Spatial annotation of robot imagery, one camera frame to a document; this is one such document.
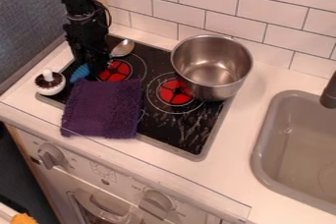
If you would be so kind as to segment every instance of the spoon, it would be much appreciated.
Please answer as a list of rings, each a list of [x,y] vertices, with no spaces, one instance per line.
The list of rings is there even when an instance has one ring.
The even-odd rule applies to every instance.
[[[119,58],[129,55],[135,48],[135,45],[136,44],[132,40],[124,39],[113,48],[111,52],[112,58]]]

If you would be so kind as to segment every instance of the metal bowl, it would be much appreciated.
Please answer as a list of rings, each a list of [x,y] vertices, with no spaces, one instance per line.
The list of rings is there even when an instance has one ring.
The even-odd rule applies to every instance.
[[[238,92],[252,68],[252,56],[231,38],[198,35],[174,48],[171,63],[195,98],[219,101]]]

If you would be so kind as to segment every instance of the stove knob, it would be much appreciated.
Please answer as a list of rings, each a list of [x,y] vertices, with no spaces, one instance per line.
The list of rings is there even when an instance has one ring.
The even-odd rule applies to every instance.
[[[43,161],[46,169],[51,170],[54,166],[64,166],[67,159],[63,152],[50,143],[44,143],[38,150],[38,157]]]
[[[174,207],[168,196],[158,191],[149,190],[145,192],[140,202],[140,208],[155,217],[164,220],[167,217],[168,212]]]

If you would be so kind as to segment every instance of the purple cloth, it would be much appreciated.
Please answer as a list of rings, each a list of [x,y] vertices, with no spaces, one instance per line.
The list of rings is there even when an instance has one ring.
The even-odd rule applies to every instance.
[[[65,137],[132,139],[137,133],[140,104],[140,80],[110,83],[80,79],[67,101],[61,133]]]

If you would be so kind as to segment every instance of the toy stove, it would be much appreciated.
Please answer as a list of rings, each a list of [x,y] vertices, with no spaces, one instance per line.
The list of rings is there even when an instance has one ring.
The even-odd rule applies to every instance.
[[[109,36],[109,47],[113,48],[122,40]],[[68,80],[78,66],[73,63],[63,71],[67,85],[61,93],[48,97],[38,95],[37,98],[64,108],[72,88]],[[230,101],[203,102],[193,98],[175,74],[170,52],[141,43],[136,44],[132,54],[111,61],[108,69],[99,75],[102,81],[142,80],[143,103],[137,139],[191,160],[205,156]]]

